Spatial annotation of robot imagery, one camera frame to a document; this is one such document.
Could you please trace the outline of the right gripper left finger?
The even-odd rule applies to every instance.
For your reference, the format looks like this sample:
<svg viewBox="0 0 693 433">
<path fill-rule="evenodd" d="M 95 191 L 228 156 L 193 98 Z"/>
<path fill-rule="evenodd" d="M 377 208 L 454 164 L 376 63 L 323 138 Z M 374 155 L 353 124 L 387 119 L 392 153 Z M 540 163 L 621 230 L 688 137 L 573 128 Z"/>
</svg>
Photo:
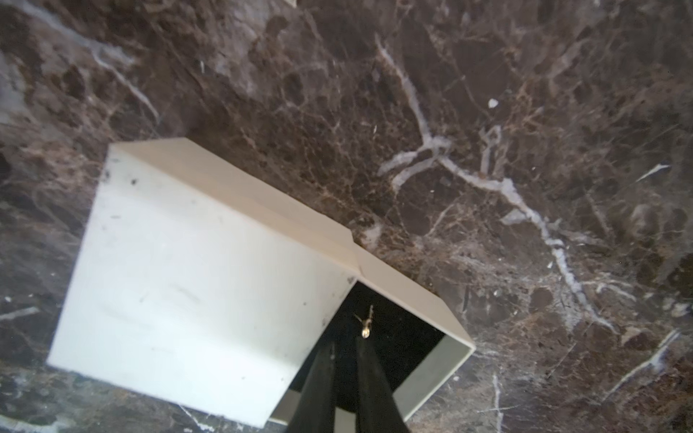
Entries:
<svg viewBox="0 0 693 433">
<path fill-rule="evenodd" d="M 336 352 L 333 342 L 317 352 L 307 375 L 288 433 L 332 433 L 335 424 L 334 381 Z"/>
</svg>

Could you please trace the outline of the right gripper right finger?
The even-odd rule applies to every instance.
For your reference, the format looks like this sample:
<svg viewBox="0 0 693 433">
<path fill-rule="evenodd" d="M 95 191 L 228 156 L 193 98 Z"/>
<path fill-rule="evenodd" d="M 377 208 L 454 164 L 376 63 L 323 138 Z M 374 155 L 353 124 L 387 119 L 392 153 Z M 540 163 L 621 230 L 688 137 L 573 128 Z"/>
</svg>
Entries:
<svg viewBox="0 0 693 433">
<path fill-rule="evenodd" d="M 372 343 L 357 337 L 356 354 L 357 432 L 409 433 Z"/>
</svg>

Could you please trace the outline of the gold stud earring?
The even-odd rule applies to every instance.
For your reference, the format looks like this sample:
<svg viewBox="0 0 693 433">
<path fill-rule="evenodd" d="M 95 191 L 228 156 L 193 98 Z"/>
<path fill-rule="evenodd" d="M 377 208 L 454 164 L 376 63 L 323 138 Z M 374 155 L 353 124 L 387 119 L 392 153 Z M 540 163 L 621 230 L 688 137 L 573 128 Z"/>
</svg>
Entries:
<svg viewBox="0 0 693 433">
<path fill-rule="evenodd" d="M 373 322 L 374 322 L 375 308 L 370 305 L 368 308 L 368 313 L 364 319 L 354 314 L 356 320 L 361 324 L 361 337 L 362 339 L 369 339 L 372 333 Z"/>
</svg>

